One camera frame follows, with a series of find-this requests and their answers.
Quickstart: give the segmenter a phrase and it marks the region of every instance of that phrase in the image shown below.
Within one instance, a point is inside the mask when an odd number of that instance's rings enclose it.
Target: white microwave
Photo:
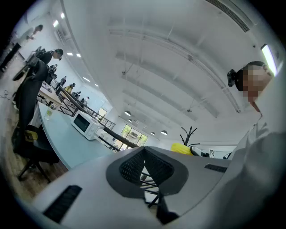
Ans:
[[[97,130],[103,129],[98,121],[80,110],[72,118],[71,124],[88,140],[95,139]]]

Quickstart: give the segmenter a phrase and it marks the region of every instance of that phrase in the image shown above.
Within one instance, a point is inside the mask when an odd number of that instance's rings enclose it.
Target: black coat rack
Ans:
[[[183,128],[183,127],[181,127],[185,132],[186,132],[186,134],[187,134],[187,137],[186,137],[186,140],[184,140],[183,139],[183,137],[182,137],[182,135],[180,134],[180,136],[181,136],[181,139],[182,139],[182,141],[183,141],[183,143],[184,143],[184,145],[188,145],[188,142],[189,142],[189,138],[191,137],[191,135],[197,130],[197,128],[195,128],[193,131],[192,131],[192,127],[189,129],[189,133]],[[189,146],[191,146],[191,145],[199,145],[199,143],[195,143],[195,144],[190,144],[190,145],[188,145],[188,147]]]

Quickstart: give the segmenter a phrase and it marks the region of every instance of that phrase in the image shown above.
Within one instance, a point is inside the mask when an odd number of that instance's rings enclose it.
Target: long table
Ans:
[[[134,147],[138,147],[138,145],[136,145],[133,142],[128,141],[126,138],[116,134],[115,132],[113,132],[112,130],[110,130],[107,127],[104,127],[103,129],[106,133],[108,133],[109,135],[111,135],[112,137],[116,138],[117,140],[121,141],[122,143],[124,143],[125,145],[134,148]]]
[[[50,120],[46,120],[48,107],[38,104],[44,132],[53,150],[68,169],[93,158],[114,154],[98,140],[87,140],[72,126],[70,116],[54,110]]]

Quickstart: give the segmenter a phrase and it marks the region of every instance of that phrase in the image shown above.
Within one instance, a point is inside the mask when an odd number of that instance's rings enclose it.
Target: chair base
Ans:
[[[46,178],[48,183],[50,183],[50,179],[48,178],[48,176],[44,172],[43,168],[40,166],[39,162],[38,161],[33,161],[33,160],[29,160],[27,162],[27,164],[25,165],[25,167],[22,169],[22,171],[17,175],[18,180],[21,181],[22,180],[22,175],[25,173],[25,171],[27,171],[33,165],[35,165],[40,170],[41,174]]]

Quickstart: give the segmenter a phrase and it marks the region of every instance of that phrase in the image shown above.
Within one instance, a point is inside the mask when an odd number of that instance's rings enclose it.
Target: wooden floor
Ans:
[[[4,89],[9,92],[8,98],[16,91],[21,81],[12,81],[13,76],[21,69],[23,61],[20,57],[15,58],[10,64],[5,74],[0,75],[0,95],[4,94]],[[12,99],[0,99],[0,165],[2,172],[14,191],[15,195],[26,201],[41,192],[47,186],[47,180],[42,176],[40,171],[35,167],[26,171],[20,182],[17,174],[25,166],[27,160],[13,152],[11,136],[18,121],[18,113],[14,109]],[[60,161],[57,164],[49,165],[41,163],[51,181],[60,177],[67,172],[67,168]]]

